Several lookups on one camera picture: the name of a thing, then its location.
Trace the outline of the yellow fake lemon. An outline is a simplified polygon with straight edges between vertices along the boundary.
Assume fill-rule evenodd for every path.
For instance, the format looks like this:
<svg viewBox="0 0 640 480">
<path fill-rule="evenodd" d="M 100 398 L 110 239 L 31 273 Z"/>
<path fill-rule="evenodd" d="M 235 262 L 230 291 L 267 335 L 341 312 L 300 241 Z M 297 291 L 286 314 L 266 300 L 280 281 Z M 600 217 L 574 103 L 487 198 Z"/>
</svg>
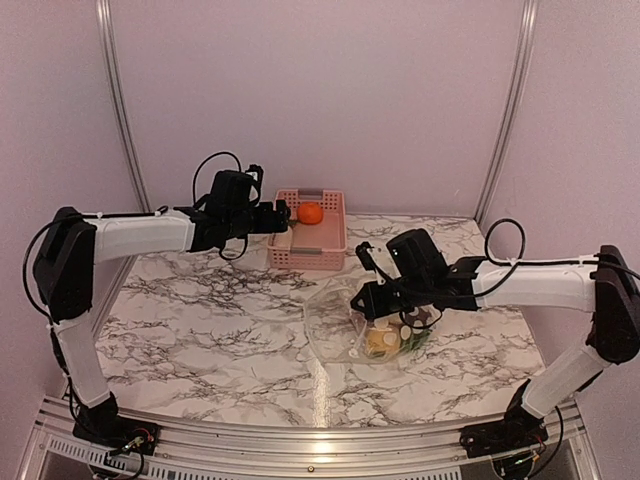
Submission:
<svg viewBox="0 0 640 480">
<path fill-rule="evenodd" d="M 365 337 L 365 353 L 370 358 L 391 357 L 398 353 L 401 338 L 397 328 L 370 329 Z"/>
</svg>

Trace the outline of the clear zip top bag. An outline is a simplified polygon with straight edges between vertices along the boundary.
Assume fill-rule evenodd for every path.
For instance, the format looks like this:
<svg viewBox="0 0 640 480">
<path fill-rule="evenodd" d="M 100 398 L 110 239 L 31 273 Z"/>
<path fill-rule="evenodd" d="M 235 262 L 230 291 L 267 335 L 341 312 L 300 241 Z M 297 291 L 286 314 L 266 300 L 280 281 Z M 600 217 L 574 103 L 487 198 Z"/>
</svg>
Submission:
<svg viewBox="0 0 640 480">
<path fill-rule="evenodd" d="M 417 307 L 408 314 L 393 314 L 366 320 L 350 307 L 354 291 L 339 285 L 329 286 L 312 295 L 303 306 L 304 331 L 309 345 L 323 364 L 382 364 L 414 353 L 370 358 L 365 353 L 365 337 L 370 329 L 398 329 L 407 339 L 419 330 L 434 330 L 442 313 L 432 306 Z"/>
</svg>

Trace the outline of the orange fake orange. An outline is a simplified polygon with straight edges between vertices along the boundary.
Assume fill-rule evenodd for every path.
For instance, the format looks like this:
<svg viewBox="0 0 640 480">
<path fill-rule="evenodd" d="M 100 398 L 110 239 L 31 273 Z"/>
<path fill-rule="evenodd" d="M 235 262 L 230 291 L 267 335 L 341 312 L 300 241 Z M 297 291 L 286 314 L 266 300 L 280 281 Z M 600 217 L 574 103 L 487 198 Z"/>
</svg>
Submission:
<svg viewBox="0 0 640 480">
<path fill-rule="evenodd" d="M 318 225 L 324 219 L 324 209 L 316 202 L 303 202 L 297 208 L 296 220 L 304 225 Z"/>
</svg>

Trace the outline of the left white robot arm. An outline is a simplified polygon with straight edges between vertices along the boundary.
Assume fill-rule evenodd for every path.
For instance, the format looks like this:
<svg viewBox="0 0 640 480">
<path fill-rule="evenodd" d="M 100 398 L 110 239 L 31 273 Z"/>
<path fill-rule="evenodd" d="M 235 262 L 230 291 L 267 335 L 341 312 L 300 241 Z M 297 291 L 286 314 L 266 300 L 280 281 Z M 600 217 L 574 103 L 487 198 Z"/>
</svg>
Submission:
<svg viewBox="0 0 640 480">
<path fill-rule="evenodd" d="M 74 433 L 120 446 L 155 425 L 123 417 L 96 349 L 102 268 L 147 254 L 223 251 L 231 240 L 283 233 L 290 208 L 261 198 L 263 171 L 216 173 L 209 193 L 154 212 L 88 213 L 60 208 L 34 235 L 22 266 L 27 299 L 47 320 L 54 357 L 70 389 Z"/>
</svg>

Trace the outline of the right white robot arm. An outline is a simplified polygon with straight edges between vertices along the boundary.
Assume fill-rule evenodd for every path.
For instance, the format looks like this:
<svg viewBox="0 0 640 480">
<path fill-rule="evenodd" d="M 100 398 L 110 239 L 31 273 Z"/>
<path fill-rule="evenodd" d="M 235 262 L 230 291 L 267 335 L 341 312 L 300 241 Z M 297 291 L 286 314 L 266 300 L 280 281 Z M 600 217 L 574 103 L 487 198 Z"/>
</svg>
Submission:
<svg viewBox="0 0 640 480">
<path fill-rule="evenodd" d="M 461 430 L 460 444 L 471 457 L 547 439 L 544 421 L 562 401 L 609 367 L 639 354 L 639 275 L 615 246 L 567 259 L 499 260 L 484 252 L 448 263 L 425 230 L 411 229 L 386 248 L 396 276 L 376 262 L 370 243 L 355 249 L 362 267 L 377 276 L 351 301 L 352 309 L 369 322 L 396 315 L 408 327 L 429 329 L 431 323 L 409 317 L 421 307 L 438 313 L 506 307 L 559 310 L 591 319 L 587 332 L 517 388 L 501 419 Z"/>
</svg>

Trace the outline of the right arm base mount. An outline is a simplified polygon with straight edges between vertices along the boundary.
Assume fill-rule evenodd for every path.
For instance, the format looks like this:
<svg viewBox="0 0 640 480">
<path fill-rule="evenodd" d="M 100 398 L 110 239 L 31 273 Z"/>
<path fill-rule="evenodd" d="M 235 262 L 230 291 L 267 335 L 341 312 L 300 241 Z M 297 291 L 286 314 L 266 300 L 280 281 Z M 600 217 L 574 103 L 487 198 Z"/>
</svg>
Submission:
<svg viewBox="0 0 640 480">
<path fill-rule="evenodd" d="M 548 433 L 542 422 L 525 425 L 506 420 L 465 426 L 459 437 L 468 458 L 506 453 L 547 440 Z"/>
</svg>

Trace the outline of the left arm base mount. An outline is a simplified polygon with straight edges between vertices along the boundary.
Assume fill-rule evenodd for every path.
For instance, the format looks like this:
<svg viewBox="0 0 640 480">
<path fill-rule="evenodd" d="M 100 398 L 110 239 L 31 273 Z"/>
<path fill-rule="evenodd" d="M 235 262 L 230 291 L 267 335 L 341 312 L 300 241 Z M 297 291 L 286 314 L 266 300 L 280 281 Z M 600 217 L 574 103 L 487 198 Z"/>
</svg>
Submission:
<svg viewBox="0 0 640 480">
<path fill-rule="evenodd" d="M 159 439 L 160 426 L 156 423 L 117 417 L 115 423 L 105 424 L 99 433 L 96 427 L 75 422 L 73 435 L 88 442 L 109 447 L 114 455 L 130 452 L 152 455 Z"/>
</svg>

